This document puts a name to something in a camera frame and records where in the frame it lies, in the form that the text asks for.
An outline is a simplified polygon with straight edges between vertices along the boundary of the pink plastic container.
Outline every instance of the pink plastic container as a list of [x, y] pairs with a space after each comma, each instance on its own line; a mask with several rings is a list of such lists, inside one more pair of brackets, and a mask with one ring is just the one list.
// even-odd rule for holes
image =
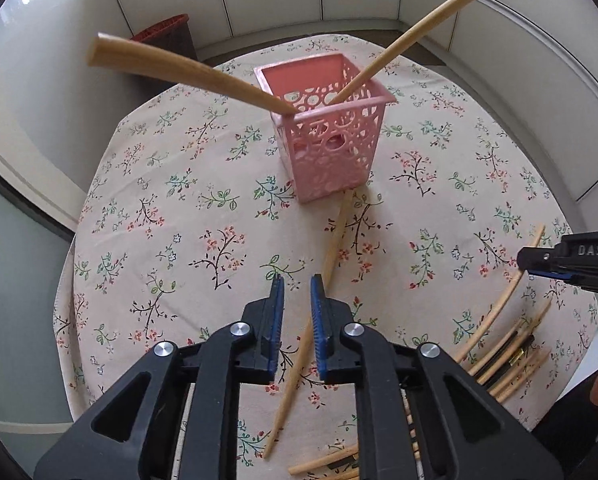
[[270, 113], [284, 166], [299, 202], [368, 180], [388, 103], [397, 99], [370, 80], [346, 102], [327, 103], [359, 69], [340, 52], [255, 68], [261, 88], [291, 102], [300, 113]]

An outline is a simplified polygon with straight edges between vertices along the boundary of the tablecloth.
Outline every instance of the tablecloth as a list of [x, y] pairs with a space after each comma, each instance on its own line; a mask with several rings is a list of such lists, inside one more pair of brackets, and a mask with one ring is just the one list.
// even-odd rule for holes
[[[265, 48], [218, 67], [256, 84], [253, 68], [340, 50], [365, 66], [381, 48], [325, 35]], [[398, 99], [386, 108], [367, 186], [338, 254], [329, 296], [388, 339], [438, 342], [454, 354], [516, 270], [541, 223], [543, 246], [569, 227], [532, 163], [464, 90], [399, 57], [377, 75]], [[304, 370], [275, 456], [260, 460], [309, 312], [340, 195], [300, 205], [269, 114], [177, 85], [124, 118], [87, 195], [61, 277], [54, 329], [68, 402], [78, 417], [157, 341], [207, 339], [285, 278], [279, 371], [244, 386], [239, 474], [285, 476], [288, 464], [356, 442], [353, 389]], [[527, 428], [572, 376], [598, 325], [594, 295], [524, 277], [474, 362], [544, 298], [537, 330], [550, 359], [506, 407]]]

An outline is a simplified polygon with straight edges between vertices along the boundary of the white wall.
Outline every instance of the white wall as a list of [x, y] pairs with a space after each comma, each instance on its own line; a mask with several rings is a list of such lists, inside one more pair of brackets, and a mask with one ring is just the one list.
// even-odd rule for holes
[[[48, 186], [37, 195], [72, 220], [117, 123], [147, 98], [132, 77], [86, 66], [98, 31], [130, 35], [116, 0], [6, 0], [0, 10], [0, 158], [23, 186], [45, 175], [32, 187]], [[10, 153], [17, 146], [26, 149]]]

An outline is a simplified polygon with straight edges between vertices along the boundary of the screw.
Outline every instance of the screw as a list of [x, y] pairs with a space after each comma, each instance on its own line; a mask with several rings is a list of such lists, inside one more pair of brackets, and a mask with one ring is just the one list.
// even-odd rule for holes
[[358, 336], [364, 333], [364, 326], [359, 323], [348, 323], [344, 328], [343, 331], [351, 336]]
[[159, 357], [167, 357], [175, 351], [175, 346], [170, 341], [161, 341], [154, 346], [154, 353]]
[[237, 321], [230, 326], [230, 333], [232, 335], [246, 335], [250, 332], [250, 325], [242, 321]]
[[439, 346], [435, 345], [434, 343], [424, 343], [419, 348], [419, 351], [421, 352], [421, 355], [429, 358], [437, 357], [439, 352], [441, 352], [441, 350], [439, 350]]

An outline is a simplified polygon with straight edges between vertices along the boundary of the floral tablecloth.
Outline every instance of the floral tablecloth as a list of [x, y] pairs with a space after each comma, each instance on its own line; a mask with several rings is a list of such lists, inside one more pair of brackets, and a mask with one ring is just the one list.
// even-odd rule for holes
[[[333, 50], [358, 66], [381, 51], [349, 36], [315, 36], [220, 69], [256, 84], [256, 66]], [[329, 295], [392, 341], [436, 341], [454, 354], [540, 223], [544, 246], [569, 227], [531, 162], [461, 88], [403, 57], [377, 78], [398, 104], [386, 108]], [[157, 341], [192, 344], [239, 319], [279, 272], [286, 283], [279, 371], [274, 384], [242, 388], [239, 473], [282, 478], [289, 464], [356, 442], [352, 387], [324, 386], [313, 363], [275, 455], [260, 460], [340, 199], [297, 202], [269, 114], [258, 108], [174, 86], [123, 119], [88, 192], [55, 306], [73, 416]], [[545, 297], [553, 306], [536, 342], [552, 349], [551, 358], [506, 403], [527, 428], [585, 354], [598, 325], [594, 296], [526, 276], [468, 357], [473, 362], [520, 316], [531, 317]]]

